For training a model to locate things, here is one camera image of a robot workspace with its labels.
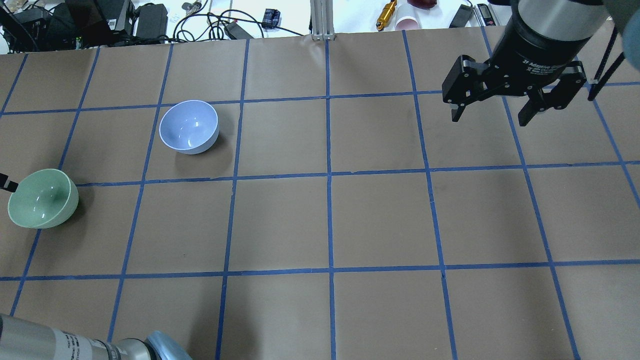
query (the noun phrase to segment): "bowl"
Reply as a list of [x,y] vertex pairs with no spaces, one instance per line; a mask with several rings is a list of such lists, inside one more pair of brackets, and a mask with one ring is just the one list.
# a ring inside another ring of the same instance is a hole
[[27,176],[11,194],[7,210],[16,225],[47,229],[62,224],[78,205],[76,184],[64,172],[46,168]]
[[159,126],[162,142],[183,154],[199,154],[210,148],[220,133],[218,114],[200,100],[187,100],[172,106]]

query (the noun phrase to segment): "dark red object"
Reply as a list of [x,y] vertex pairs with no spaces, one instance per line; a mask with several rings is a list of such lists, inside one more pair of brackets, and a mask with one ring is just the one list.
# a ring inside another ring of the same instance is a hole
[[438,0],[407,0],[411,5],[420,9],[430,9],[438,4]]

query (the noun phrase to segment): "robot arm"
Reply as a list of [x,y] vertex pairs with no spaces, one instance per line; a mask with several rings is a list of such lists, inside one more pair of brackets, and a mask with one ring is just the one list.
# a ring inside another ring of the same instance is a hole
[[[518,114],[521,126],[541,111],[564,109],[587,80],[575,56],[609,16],[608,9],[618,28],[626,26],[621,30],[625,52],[634,46],[637,52],[638,36],[629,33],[640,29],[638,0],[511,0],[511,8],[511,20],[490,58],[478,63],[461,55],[442,83],[442,99],[451,104],[454,122],[469,104],[493,95],[529,97]],[[544,91],[558,79],[551,91]]]

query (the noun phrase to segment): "black phone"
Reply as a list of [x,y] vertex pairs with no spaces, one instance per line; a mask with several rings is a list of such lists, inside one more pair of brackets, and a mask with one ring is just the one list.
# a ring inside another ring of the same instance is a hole
[[471,6],[460,5],[458,12],[456,12],[456,16],[453,17],[451,21],[450,28],[464,28],[467,25],[467,21],[471,19],[471,16],[474,14],[474,9]]

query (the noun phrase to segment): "bowl rim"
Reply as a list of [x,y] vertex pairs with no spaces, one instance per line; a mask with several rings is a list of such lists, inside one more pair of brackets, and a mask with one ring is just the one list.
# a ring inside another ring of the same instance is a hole
[[[202,102],[203,104],[208,105],[211,110],[213,110],[213,113],[216,114],[216,126],[214,127],[213,131],[211,132],[211,134],[209,134],[209,137],[203,141],[202,143],[196,145],[196,146],[192,146],[192,147],[186,147],[186,148],[180,148],[180,147],[174,147],[169,145],[165,140],[164,140],[164,136],[162,135],[162,123],[164,122],[164,118],[169,115],[169,113],[176,107],[178,107],[181,104],[184,104],[186,102]],[[216,111],[216,109],[213,107],[213,105],[209,104],[206,101],[202,101],[202,100],[197,100],[197,99],[192,99],[192,100],[185,100],[185,101],[181,101],[178,102],[176,105],[173,105],[169,110],[166,111],[166,113],[164,113],[164,115],[162,116],[162,119],[160,119],[160,123],[158,124],[158,134],[160,135],[160,140],[162,140],[162,142],[167,145],[169,148],[176,150],[176,151],[188,151],[188,150],[193,150],[196,149],[199,146],[203,146],[205,143],[207,143],[207,141],[209,141],[211,139],[211,137],[213,137],[216,134],[216,131],[218,130],[218,127],[220,126],[220,122],[218,119],[218,112]]]
[[[45,222],[38,223],[37,225],[31,225],[31,226],[28,226],[28,227],[30,227],[30,228],[32,228],[32,229],[39,229],[41,226],[46,225],[47,223],[49,223],[49,222],[53,221],[53,219],[55,219],[56,217],[58,217],[58,215],[60,215],[60,213],[61,213],[61,212],[62,212],[62,211],[67,207],[67,205],[69,204],[69,200],[71,200],[71,193],[73,192],[73,190],[71,189],[71,187],[72,187],[72,186],[75,186],[75,184],[71,181],[71,178],[70,178],[68,175],[66,175],[62,170],[58,170],[57,168],[44,168],[44,169],[42,169],[42,170],[38,170],[38,171],[36,171],[36,172],[32,172],[31,174],[27,175],[27,177],[25,177],[25,178],[22,180],[22,182],[24,182],[24,180],[28,179],[30,176],[33,176],[33,175],[35,175],[35,174],[37,174],[37,173],[39,173],[39,172],[51,172],[52,170],[53,170],[53,172],[56,172],[56,173],[62,174],[62,175],[65,177],[65,179],[67,180],[67,183],[68,183],[68,185],[69,185],[69,192],[68,192],[68,194],[67,194],[67,199],[65,200],[64,205],[62,205],[62,207],[60,208],[60,210],[58,210],[58,212],[57,212],[53,217],[49,218],[49,219],[48,219],[47,221],[45,221]],[[13,194],[15,194],[15,193],[12,193],[12,194],[11,194],[11,196],[9,196],[9,201],[7,202],[7,205],[6,205],[6,212],[9,214],[9,218],[11,219],[11,221],[12,221],[14,224],[16,224],[16,225],[18,225],[18,226],[21,226],[21,227],[27,227],[27,226],[24,226],[25,224],[20,224],[20,222],[15,221],[15,219],[13,218],[13,216],[11,216],[11,210],[10,210],[10,209],[11,209],[11,200],[13,199]]]

